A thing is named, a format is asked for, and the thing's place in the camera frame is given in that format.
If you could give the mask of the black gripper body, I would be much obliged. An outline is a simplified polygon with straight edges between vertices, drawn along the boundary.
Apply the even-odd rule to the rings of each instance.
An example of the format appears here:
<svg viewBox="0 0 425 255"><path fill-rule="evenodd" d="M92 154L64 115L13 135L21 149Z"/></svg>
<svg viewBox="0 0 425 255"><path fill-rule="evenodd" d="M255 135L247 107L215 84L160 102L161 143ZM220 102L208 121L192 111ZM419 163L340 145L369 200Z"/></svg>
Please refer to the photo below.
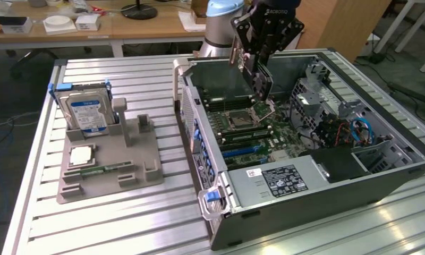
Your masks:
<svg viewBox="0 0 425 255"><path fill-rule="evenodd" d="M300 1L252 1L252 38L263 40L272 36L280 42L289 31L288 25L295 20L299 6Z"/></svg>

